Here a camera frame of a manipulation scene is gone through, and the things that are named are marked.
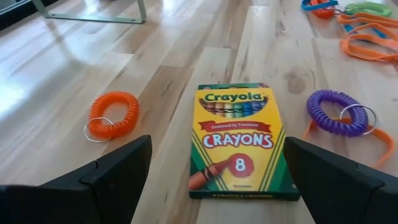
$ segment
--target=crayola logo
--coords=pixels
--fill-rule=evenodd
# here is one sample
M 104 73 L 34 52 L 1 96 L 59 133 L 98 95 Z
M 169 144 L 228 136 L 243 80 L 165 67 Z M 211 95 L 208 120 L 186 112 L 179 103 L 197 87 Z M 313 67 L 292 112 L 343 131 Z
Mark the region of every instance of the crayola logo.
M 226 95 L 216 95 L 214 93 L 209 93 L 205 95 L 205 101 L 227 101 L 234 103 L 236 100 L 250 100 L 250 101 L 261 101 L 262 96 L 260 93 L 252 94 L 248 92 L 247 94 L 226 94 Z

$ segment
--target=crayon box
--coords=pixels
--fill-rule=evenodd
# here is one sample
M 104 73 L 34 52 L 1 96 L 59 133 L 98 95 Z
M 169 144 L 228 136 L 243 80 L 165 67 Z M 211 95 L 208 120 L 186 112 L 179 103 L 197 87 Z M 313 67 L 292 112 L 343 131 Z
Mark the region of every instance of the crayon box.
M 299 199 L 283 157 L 285 131 L 271 88 L 200 85 L 194 105 L 191 198 Z

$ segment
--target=black plastic object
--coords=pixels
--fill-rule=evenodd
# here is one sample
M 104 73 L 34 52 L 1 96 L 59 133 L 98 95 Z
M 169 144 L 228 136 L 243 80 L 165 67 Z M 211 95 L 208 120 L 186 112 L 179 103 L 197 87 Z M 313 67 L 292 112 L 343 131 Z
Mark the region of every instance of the black plastic object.
M 398 222 L 398 178 L 293 137 L 284 156 L 316 224 Z
M 141 136 L 41 186 L 0 186 L 0 223 L 131 223 L 151 156 Z

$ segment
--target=blue lanyard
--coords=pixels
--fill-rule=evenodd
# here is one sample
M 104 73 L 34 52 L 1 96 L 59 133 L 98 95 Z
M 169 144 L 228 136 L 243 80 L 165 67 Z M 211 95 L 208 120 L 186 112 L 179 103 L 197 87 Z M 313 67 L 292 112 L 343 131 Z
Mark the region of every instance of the blue lanyard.
M 311 3 L 311 0 L 303 0 L 301 3 L 301 8 L 304 11 L 314 11 L 317 9 L 324 9 L 324 8 L 327 8 L 330 6 L 338 5 L 338 1 L 336 1 L 336 0 L 330 0 L 325 3 L 317 4 L 316 6 L 309 6 L 310 3 Z

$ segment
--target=metal key ring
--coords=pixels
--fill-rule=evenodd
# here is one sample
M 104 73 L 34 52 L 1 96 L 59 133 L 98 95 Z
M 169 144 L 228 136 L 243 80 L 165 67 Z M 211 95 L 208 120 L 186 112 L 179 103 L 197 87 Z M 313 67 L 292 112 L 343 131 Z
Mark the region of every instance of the metal key ring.
M 362 135 L 367 135 L 367 134 L 372 133 L 372 132 L 375 130 L 376 125 L 377 125 L 377 115 L 376 115 L 376 112 L 375 112 L 372 108 L 370 108 L 370 107 L 368 107 L 368 106 L 366 106 L 366 105 L 353 104 L 353 105 L 349 105 L 349 106 L 345 107 L 345 108 L 340 112 L 339 119 L 342 119 L 343 114 L 344 114 L 344 112 L 345 112 L 346 110 L 348 110 L 348 109 L 350 109 L 350 108 L 352 108 L 352 107 L 355 107 L 355 106 L 360 106 L 360 107 L 366 108 L 366 109 L 368 109 L 370 112 L 372 112 L 372 114 L 373 114 L 373 116 L 374 116 L 373 128 L 370 129 L 369 131 L 366 131 L 366 132 L 363 133 Z
M 103 141 L 98 141 L 98 140 L 94 140 L 94 139 L 88 137 L 88 134 L 87 134 L 87 126 L 88 126 L 92 121 L 99 120 L 99 119 L 100 119 L 100 120 L 105 120 L 105 121 L 107 121 L 109 124 L 113 125 L 112 121 L 111 121 L 110 119 L 108 119 L 108 118 L 104 118 L 104 117 L 93 118 L 93 119 L 89 120 L 89 121 L 85 124 L 85 127 L 84 127 L 84 129 L 83 129 L 83 132 L 84 132 L 84 134 L 85 134 L 87 140 L 89 140 L 89 141 L 91 141 L 91 142 L 95 142 L 95 143 L 104 143 L 104 142 L 107 142 L 107 141 L 109 141 L 109 140 L 111 140 L 111 139 L 107 139 L 107 140 L 103 140 Z

